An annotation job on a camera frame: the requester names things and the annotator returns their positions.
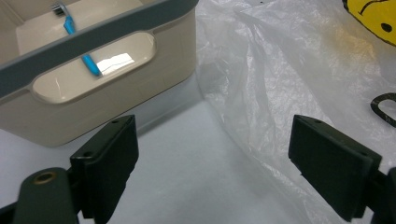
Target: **beige plastic bin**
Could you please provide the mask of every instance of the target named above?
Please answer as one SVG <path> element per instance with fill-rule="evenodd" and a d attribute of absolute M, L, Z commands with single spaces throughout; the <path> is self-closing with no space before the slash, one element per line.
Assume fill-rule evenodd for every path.
<path fill-rule="evenodd" d="M 0 128 L 32 142 L 67 143 L 194 70 L 197 0 L 64 1 L 79 30 L 70 36 L 64 18 L 25 15 L 17 2 L 0 0 Z M 86 52 L 102 76 L 84 66 Z"/>

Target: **yellow object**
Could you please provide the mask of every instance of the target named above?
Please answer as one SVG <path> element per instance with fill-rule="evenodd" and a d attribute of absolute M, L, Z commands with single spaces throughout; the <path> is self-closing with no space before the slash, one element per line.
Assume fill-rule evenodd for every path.
<path fill-rule="evenodd" d="M 346 10 L 373 34 L 396 46 L 396 0 L 343 0 Z"/>

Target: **white surface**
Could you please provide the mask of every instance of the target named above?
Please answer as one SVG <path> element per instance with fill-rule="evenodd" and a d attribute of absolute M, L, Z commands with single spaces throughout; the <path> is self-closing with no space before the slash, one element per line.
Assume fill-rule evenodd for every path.
<path fill-rule="evenodd" d="M 286 196 L 222 130 L 195 76 L 131 113 L 140 158 L 110 223 L 304 223 L 292 207 L 279 207 Z M 28 175 L 68 168 L 69 156 L 97 130 L 56 148 L 1 131 L 0 206 L 17 200 Z"/>

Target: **toothbrush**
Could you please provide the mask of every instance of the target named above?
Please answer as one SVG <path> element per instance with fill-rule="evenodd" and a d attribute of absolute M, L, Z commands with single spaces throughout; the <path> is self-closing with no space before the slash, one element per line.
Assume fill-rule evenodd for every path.
<path fill-rule="evenodd" d="M 74 26 L 74 21 L 72 16 L 70 15 L 69 11 L 67 10 L 66 6 L 62 2 L 57 2 L 54 5 L 52 5 L 52 11 L 57 15 L 57 16 L 66 16 L 66 20 L 64 22 L 64 29 L 66 32 L 70 35 L 76 32 L 75 26 Z M 101 75 L 101 72 L 96 65 L 96 63 L 93 61 L 91 56 L 89 54 L 85 54 L 81 57 L 82 61 L 85 63 L 85 66 L 90 70 L 90 72 L 98 77 Z"/>

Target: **plastic bag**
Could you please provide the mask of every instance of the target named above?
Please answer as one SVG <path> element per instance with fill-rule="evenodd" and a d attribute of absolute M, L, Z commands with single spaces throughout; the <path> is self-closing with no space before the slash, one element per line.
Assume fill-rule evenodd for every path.
<path fill-rule="evenodd" d="M 387 173 L 396 166 L 396 130 L 370 103 L 396 92 L 396 48 L 342 0 L 201 0 L 196 13 L 199 85 L 226 131 L 272 173 L 290 199 L 280 203 L 293 203 L 301 220 L 344 223 L 288 158 L 293 115 L 322 119 L 376 151 Z M 368 223 L 368 210 L 353 222 Z"/>

